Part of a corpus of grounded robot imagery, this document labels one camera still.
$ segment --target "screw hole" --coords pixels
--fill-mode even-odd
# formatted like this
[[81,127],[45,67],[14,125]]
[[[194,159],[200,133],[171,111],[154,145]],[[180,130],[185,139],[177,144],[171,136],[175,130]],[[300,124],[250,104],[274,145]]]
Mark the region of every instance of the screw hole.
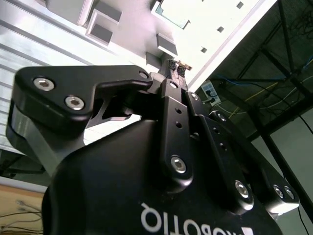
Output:
[[149,77],[149,75],[143,71],[139,71],[139,75],[143,78],[146,78],[146,79]]
[[217,129],[217,128],[213,128],[213,131],[216,133],[216,134],[219,134],[220,133],[220,131]]
[[182,124],[180,123],[180,122],[175,122],[175,124],[176,124],[176,127],[178,127],[179,129],[181,129],[182,128]]
[[173,87],[175,89],[178,88],[178,85],[175,82],[170,81],[170,85],[171,85],[171,87]]
[[181,110],[176,108],[175,111],[178,113],[178,114],[181,114]]
[[225,147],[225,145],[223,143],[220,143],[220,147],[224,150],[227,151],[227,148]]

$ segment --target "ceiling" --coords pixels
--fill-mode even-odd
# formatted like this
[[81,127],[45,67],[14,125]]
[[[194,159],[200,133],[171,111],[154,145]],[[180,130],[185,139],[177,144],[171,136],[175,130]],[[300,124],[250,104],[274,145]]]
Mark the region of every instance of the ceiling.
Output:
[[[291,37],[291,50],[292,56],[294,60],[295,67],[301,67],[307,63],[310,56],[313,55],[313,44],[312,40],[308,39],[306,35],[299,35],[293,29],[294,21],[303,13],[303,10],[306,11],[312,10],[312,6],[309,5],[308,0],[284,0],[283,1],[285,16],[287,25],[289,28],[289,35]],[[254,55],[255,52],[259,51],[260,46],[263,41],[266,39],[267,35],[272,31],[274,26],[279,22],[280,15],[278,11],[278,5],[275,4],[265,15],[264,17],[256,24],[256,26],[245,36],[245,38],[237,45],[237,47],[225,58],[225,60],[216,68],[216,70],[210,75],[209,79],[213,82],[215,88],[218,90],[219,84],[221,81],[213,81],[218,76],[224,76],[226,78],[235,79],[244,68],[244,66],[248,63],[250,58]],[[289,69],[289,63],[284,43],[283,30],[280,29],[274,35],[274,37],[270,40],[270,42],[265,46],[265,48],[274,55],[279,62],[284,65],[284,67]],[[308,77],[313,75],[313,68],[309,66],[303,73],[298,77],[299,81],[302,81]],[[246,74],[242,77],[244,79],[277,79],[283,78],[282,73],[264,56],[262,53],[259,53],[258,58],[250,67],[250,69],[246,72]],[[273,84],[271,83],[257,83],[263,87],[268,87]],[[313,79],[308,79],[303,84],[308,90],[313,90]],[[280,97],[285,97],[291,90],[293,90],[294,85],[291,82],[279,83],[279,85],[275,88],[275,94]],[[261,88],[253,85],[233,85],[227,84],[227,89],[232,93],[237,95],[242,100],[246,100],[252,95],[256,94]],[[203,100],[206,100],[207,97],[204,95],[201,89],[198,89],[198,94]],[[299,92],[294,91],[292,95],[290,95],[286,101],[293,105],[296,102],[300,101],[303,96]],[[274,95],[269,95],[267,92],[262,92],[260,95],[255,96],[250,99],[248,104],[251,106],[259,107],[262,102],[265,106],[274,104],[278,102],[279,99]],[[218,109],[228,116],[231,116],[231,113],[236,109],[236,105],[234,105],[230,101],[225,101],[220,104],[222,108],[219,106],[215,106],[213,109]],[[271,109],[271,112],[275,112],[278,115],[282,110],[285,110],[288,106],[281,102]],[[211,109],[211,105],[207,104],[207,109]],[[269,113],[269,110],[261,109],[259,112],[259,117],[263,124],[268,123],[273,120],[276,116],[275,114]],[[255,127],[248,117],[247,114],[236,114],[231,117],[231,120],[236,123],[236,125],[240,128],[242,132],[246,136],[251,135],[255,131]]]
[[[88,27],[99,24],[112,32],[108,45],[110,50],[118,51],[118,54],[131,54],[132,60],[136,59],[138,64],[140,60],[145,61],[147,52],[157,57],[164,53],[157,47],[156,35],[161,34],[176,45],[175,58],[192,67],[192,70],[188,71],[188,78],[193,78],[200,71],[258,2],[243,0],[244,5],[239,9],[239,0],[181,1],[180,13],[186,15],[191,22],[182,30],[151,13],[150,8],[155,4],[153,0],[102,1],[122,12],[119,23],[98,17],[95,22],[90,22]],[[189,7],[185,9],[182,2]],[[201,52],[203,47],[207,49],[205,53]]]

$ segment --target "metal frame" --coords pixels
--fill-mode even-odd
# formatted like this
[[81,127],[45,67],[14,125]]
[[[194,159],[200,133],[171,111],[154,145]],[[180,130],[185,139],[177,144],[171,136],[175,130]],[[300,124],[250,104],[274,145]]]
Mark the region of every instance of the metal frame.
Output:
[[6,159],[2,164],[0,164],[0,176],[9,175],[10,178],[13,178],[16,174],[43,174],[45,172],[43,167],[40,170],[21,170],[11,168],[13,164],[25,157],[25,155],[0,149],[0,156],[11,159]]
[[[291,52],[291,46],[290,46],[290,40],[288,37],[288,29],[286,25],[286,18],[284,14],[283,9],[283,3],[282,0],[278,0],[278,8],[280,13],[281,21],[276,24],[276,26],[273,28],[273,30],[270,32],[270,34],[267,36],[265,41],[262,43],[260,50],[258,50],[249,60],[249,62],[245,65],[243,70],[240,72],[238,77],[236,79],[233,79],[232,81],[238,82],[238,81],[251,81],[251,79],[242,79],[242,77],[245,75],[245,73],[249,70],[251,65],[254,63],[254,61],[257,59],[259,52],[263,53],[268,60],[274,64],[279,71],[286,77],[285,79],[282,79],[281,82],[285,82],[287,80],[290,80],[291,83],[295,85],[295,87],[304,95],[304,99],[299,101],[296,105],[290,107],[288,110],[283,112],[279,117],[277,117],[272,122],[268,123],[267,125],[263,126],[260,119],[257,116],[256,111],[254,108],[251,108],[246,102],[238,98],[236,95],[232,94],[230,91],[227,91],[223,87],[220,89],[220,93],[222,96],[224,96],[226,99],[234,103],[236,106],[240,107],[241,109],[248,112],[249,117],[251,118],[252,122],[254,123],[257,132],[254,133],[252,136],[250,136],[248,139],[250,141],[254,140],[258,136],[261,136],[264,140],[265,144],[267,145],[269,151],[273,155],[274,159],[276,160],[277,164],[279,165],[280,169],[282,170],[284,177],[290,182],[290,184],[295,188],[297,191],[300,202],[307,213],[308,217],[310,218],[311,222],[313,223],[313,203],[310,199],[310,197],[307,195],[306,191],[302,187],[301,183],[298,181],[297,177],[293,173],[292,169],[288,165],[287,161],[285,160],[282,153],[279,151],[278,147],[270,137],[270,135],[281,128],[282,126],[286,125],[288,122],[292,121],[293,119],[297,118],[300,114],[304,113],[305,111],[309,110],[313,107],[312,99],[313,94],[307,90],[298,80],[297,77],[300,74],[302,67],[295,68],[294,62],[292,58],[292,52]],[[286,51],[289,61],[289,67],[290,69],[285,68],[269,51],[264,49],[264,45],[266,45],[275,35],[275,33],[280,29],[280,26],[282,26],[283,33],[284,33],[284,41],[286,45]],[[269,82],[267,79],[252,79],[254,82]]]

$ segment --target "blue cable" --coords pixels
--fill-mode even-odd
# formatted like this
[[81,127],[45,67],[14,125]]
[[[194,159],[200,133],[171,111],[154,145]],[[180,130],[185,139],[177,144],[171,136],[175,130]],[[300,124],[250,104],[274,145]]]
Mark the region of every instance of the blue cable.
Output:
[[309,62],[310,62],[312,59],[313,59],[313,55],[311,55],[311,56],[309,57],[309,59],[308,59],[306,65],[305,65],[305,68],[309,65]]
[[[304,69],[307,68],[307,66],[309,65],[309,62],[313,59],[313,55],[311,55],[306,63],[306,65],[303,67]],[[249,83],[245,83],[245,81],[237,81],[237,82],[240,82],[239,83],[236,83],[236,82],[232,82],[230,81],[227,77],[221,75],[221,74],[216,74],[217,77],[221,78],[221,79],[224,79],[226,80],[227,82],[231,83],[231,84],[234,84],[236,86],[242,86],[242,87],[245,87],[245,86],[251,86],[251,84]],[[282,80],[282,79],[285,79],[286,77],[284,75],[278,75],[278,76],[275,76],[273,77],[271,80],[273,81],[277,81],[277,80]]]
[[[234,84],[234,85],[236,85],[236,86],[242,86],[242,87],[251,86],[250,83],[245,83],[245,81],[237,81],[237,82],[240,82],[240,84],[239,84],[239,83],[236,83],[236,82],[233,82],[233,81],[230,81],[227,77],[225,77],[225,76],[223,76],[223,75],[221,75],[221,74],[217,74],[216,76],[219,77],[219,78],[221,78],[221,79],[224,79],[224,80],[226,80],[227,82],[229,82],[229,83],[231,83],[231,84]],[[279,77],[279,78],[273,78],[273,79],[271,79],[271,80],[277,81],[277,80],[285,79],[285,76],[283,76],[283,75],[279,75],[279,76],[276,76],[276,77]]]
[[242,87],[246,87],[246,86],[250,86],[251,84],[239,84],[239,83],[235,83],[235,82],[232,82],[232,81],[230,81],[228,78],[226,78],[226,77],[224,77],[223,75],[221,75],[221,74],[217,74],[216,75],[217,77],[219,77],[219,78],[221,78],[221,79],[224,79],[224,80],[226,80],[227,82],[229,82],[229,83],[231,83],[231,84],[234,84],[234,85],[236,85],[236,86],[242,86]]

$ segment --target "black metal pole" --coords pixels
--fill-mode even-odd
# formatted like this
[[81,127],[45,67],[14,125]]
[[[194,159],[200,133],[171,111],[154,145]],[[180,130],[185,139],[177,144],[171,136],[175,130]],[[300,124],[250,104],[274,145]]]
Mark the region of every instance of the black metal pole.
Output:
[[[274,35],[276,34],[276,32],[280,29],[280,26],[282,25],[282,22],[279,21],[274,28],[271,30],[271,32],[268,34],[268,36],[265,38],[265,40],[263,41],[262,45],[260,47],[263,47],[264,45],[266,45],[267,43],[269,43],[269,41],[274,37]],[[254,61],[259,57],[259,51],[257,51],[256,53],[254,53],[254,55],[249,59],[248,63],[245,65],[245,67],[243,68],[243,70],[241,70],[241,72],[239,73],[239,75],[237,76],[237,80],[242,79],[242,77],[245,75],[245,73],[248,71],[248,69],[252,66],[252,64],[254,63]]]
[[[305,97],[301,101],[297,102],[291,108],[284,111],[281,115],[275,118],[273,121],[269,122],[263,127],[263,131],[268,133],[269,135],[277,131],[278,129],[282,128],[283,126],[287,125],[289,122],[293,121],[299,115],[302,115],[306,111],[313,108],[313,94],[310,96]],[[260,136],[260,133],[256,131],[251,136],[248,137],[249,141],[253,141]]]
[[280,72],[282,72],[285,77],[290,76],[290,72],[271,53],[269,53],[266,49],[262,49],[261,52],[279,69]]
[[13,160],[3,164],[0,167],[0,175],[3,175],[5,173],[5,171],[12,166],[14,163],[16,163],[18,160],[20,160],[23,157],[23,155],[18,155],[17,157],[15,157]]
[[224,98],[228,99],[233,104],[237,105],[239,108],[245,111],[249,111],[253,109],[247,102],[237,97],[235,94],[230,92],[229,90],[225,89],[224,87],[218,88],[219,95],[223,96]]
[[301,205],[303,206],[305,212],[307,213],[308,217],[310,218],[311,222],[313,223],[313,203],[310,197],[307,195],[306,191],[300,184],[299,180],[297,179],[296,175],[288,165],[287,161],[285,160],[282,153],[279,151],[278,147],[276,146],[273,139],[270,137],[268,133],[264,131],[264,127],[259,120],[259,118],[251,111],[248,111],[248,114],[254,123],[256,129],[260,133],[262,139],[264,140],[265,144],[267,145],[270,153],[273,155],[275,161],[277,162],[279,168],[282,170],[284,177],[288,180],[290,185],[294,188],[297,192]]
[[290,79],[290,82],[293,83],[293,85],[305,96],[308,97],[311,95],[311,92],[306,89],[296,78]]
[[[212,77],[210,80],[211,81],[224,81],[224,79],[218,78],[218,77],[217,78]],[[238,82],[238,80],[236,80],[236,79],[228,79],[228,80],[231,82]],[[267,82],[267,83],[272,82],[272,83],[274,83],[274,82],[284,82],[284,80],[282,80],[282,79],[274,80],[274,79],[251,79],[251,78],[248,78],[248,79],[241,79],[240,82]]]
[[43,174],[45,170],[21,170],[21,169],[7,169],[7,174],[27,174],[27,175],[33,175],[33,174]]
[[289,36],[288,36],[288,28],[287,28],[286,17],[285,17],[285,12],[284,12],[282,0],[278,0],[278,9],[279,9],[280,19],[282,21],[282,26],[283,26],[283,33],[284,33],[284,39],[285,39],[285,45],[286,45],[286,51],[287,51],[289,66],[290,66],[291,73],[293,73],[294,72],[294,63],[293,63],[293,58],[292,58],[292,52],[291,52],[290,41],[289,41]]

